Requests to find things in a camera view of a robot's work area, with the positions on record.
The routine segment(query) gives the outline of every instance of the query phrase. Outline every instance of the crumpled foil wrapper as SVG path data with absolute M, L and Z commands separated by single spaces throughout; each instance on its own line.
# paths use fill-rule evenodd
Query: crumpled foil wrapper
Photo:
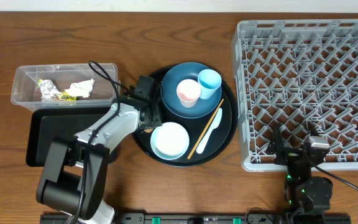
M 38 87 L 42 94 L 41 101 L 58 101 L 60 92 L 51 80 L 40 80 Z

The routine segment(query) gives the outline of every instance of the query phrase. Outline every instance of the robotic arm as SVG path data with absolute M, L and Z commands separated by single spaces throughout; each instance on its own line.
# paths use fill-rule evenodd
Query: robotic arm
M 85 199 L 80 221 L 89 224 L 110 224 L 114 209 L 103 200 L 110 155 L 122 139 L 134 131 L 160 126 L 158 83 L 150 77 L 140 77 L 137 86 L 127 95 L 119 96 L 120 111 L 93 138 L 86 166 Z M 44 170 L 37 188 L 37 201 L 55 210 L 75 214 L 81 195 L 82 177 L 64 171 L 64 166 L 83 167 L 85 146 L 91 133 L 117 110 L 114 102 L 109 112 L 88 129 L 75 134 L 73 142 L 59 139 L 51 143 Z

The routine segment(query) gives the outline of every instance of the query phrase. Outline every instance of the blue plate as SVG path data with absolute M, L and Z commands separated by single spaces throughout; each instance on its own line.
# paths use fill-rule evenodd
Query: blue plate
M 164 76 L 162 80 L 164 90 L 162 101 L 172 113 L 182 118 L 200 118 L 217 107 L 222 96 L 222 87 L 219 87 L 209 99 L 198 99 L 192 108 L 185 108 L 180 104 L 177 95 L 179 83 L 185 79 L 197 81 L 199 72 L 204 69 L 209 69 L 209 67 L 196 62 L 181 63 L 171 68 Z

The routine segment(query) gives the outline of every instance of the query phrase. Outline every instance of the clear plastic bin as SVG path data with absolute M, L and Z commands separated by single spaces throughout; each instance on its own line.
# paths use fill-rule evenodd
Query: clear plastic bin
M 113 63 L 100 64 L 118 82 L 117 66 Z M 59 91 L 68 89 L 72 83 L 78 83 L 93 78 L 95 80 L 92 92 L 87 98 L 77 98 L 76 101 L 41 101 L 39 80 L 51 80 Z M 64 65 L 28 65 L 16 70 L 13 81 L 11 101 L 15 105 L 35 111 L 51 108 L 86 108 L 110 106 L 116 97 L 111 83 L 91 70 L 87 63 Z

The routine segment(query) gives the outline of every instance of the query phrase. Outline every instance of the pink cup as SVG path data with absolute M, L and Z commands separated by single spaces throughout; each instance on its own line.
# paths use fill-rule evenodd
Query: pink cup
M 179 101 L 186 108 L 191 108 L 194 106 L 197 103 L 200 94 L 200 84 L 192 79 L 183 80 L 177 87 Z

